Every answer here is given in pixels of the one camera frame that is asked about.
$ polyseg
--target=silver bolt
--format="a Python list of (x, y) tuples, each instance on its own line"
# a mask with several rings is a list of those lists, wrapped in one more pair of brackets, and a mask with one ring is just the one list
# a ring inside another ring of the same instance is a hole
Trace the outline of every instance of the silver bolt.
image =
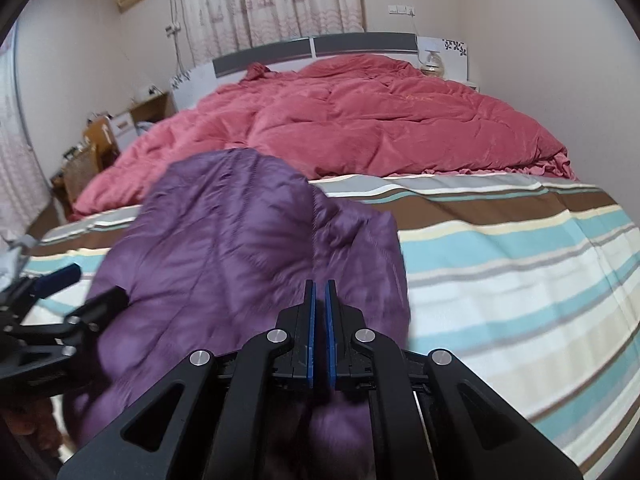
[(446, 366), (451, 362), (451, 354), (446, 350), (436, 350), (431, 356), (433, 362), (440, 366)]
[(287, 333), (279, 328), (271, 330), (267, 334), (267, 339), (272, 343), (282, 343), (287, 338)]
[(211, 359), (211, 356), (205, 350), (196, 350), (189, 356), (189, 362), (195, 366), (205, 365), (209, 362), (209, 359)]
[(361, 343), (371, 343), (376, 338), (376, 333), (368, 328), (361, 328), (356, 332), (356, 339)]

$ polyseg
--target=white patterned curtain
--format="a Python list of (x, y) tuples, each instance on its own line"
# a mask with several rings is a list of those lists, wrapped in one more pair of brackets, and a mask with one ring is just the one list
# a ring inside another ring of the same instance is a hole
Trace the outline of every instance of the white patterned curtain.
[(360, 0), (183, 0), (196, 64), (302, 36), (362, 32)]
[(24, 234), (49, 202), (27, 142), (15, 85), (15, 27), (0, 46), (0, 252)]

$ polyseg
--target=pink duvet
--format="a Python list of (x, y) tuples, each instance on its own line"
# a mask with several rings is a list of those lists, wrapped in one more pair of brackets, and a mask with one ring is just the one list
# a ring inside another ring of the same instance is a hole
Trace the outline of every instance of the pink duvet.
[(340, 174), (517, 171), (574, 178), (566, 148), (532, 118), (385, 56), (338, 56), (300, 72), (255, 64), (140, 137), (91, 181), (76, 216), (139, 203), (172, 162), (251, 147), (309, 179)]

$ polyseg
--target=headboard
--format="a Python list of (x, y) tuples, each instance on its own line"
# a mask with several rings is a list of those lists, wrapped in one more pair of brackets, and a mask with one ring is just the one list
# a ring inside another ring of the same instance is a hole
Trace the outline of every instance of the headboard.
[(426, 60), (427, 50), (440, 51), (446, 79), (466, 82), (465, 43), (404, 32), (353, 32), (281, 41), (217, 57), (174, 78), (172, 93), (175, 107), (184, 110), (193, 108), (217, 86), (240, 81), (253, 62), (284, 72), (300, 70), (321, 57), (368, 52), (407, 61), (419, 68), (420, 60)]

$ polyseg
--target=robotic arm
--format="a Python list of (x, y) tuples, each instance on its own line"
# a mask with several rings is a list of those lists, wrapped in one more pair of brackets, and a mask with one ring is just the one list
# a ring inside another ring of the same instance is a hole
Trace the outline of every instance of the robotic arm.
[[(51, 396), (90, 380), (74, 359), (127, 307), (126, 293), (114, 288), (62, 325), (20, 327), (34, 298), (67, 286), (79, 269), (66, 272), (8, 291), (0, 403)], [(322, 349), (319, 330), (326, 331)], [(314, 366), (318, 352), (326, 354), (327, 370)], [(367, 328), (360, 310), (340, 301), (335, 282), (320, 302), (308, 281), (303, 303), (281, 311), (272, 330), (241, 350), (215, 356), (201, 349), (185, 357), (68, 460), (58, 479), (258, 478), (268, 395), (278, 390), (294, 399), (327, 385), (368, 399), (380, 480), (582, 478), (568, 457), (451, 352), (403, 351)]]

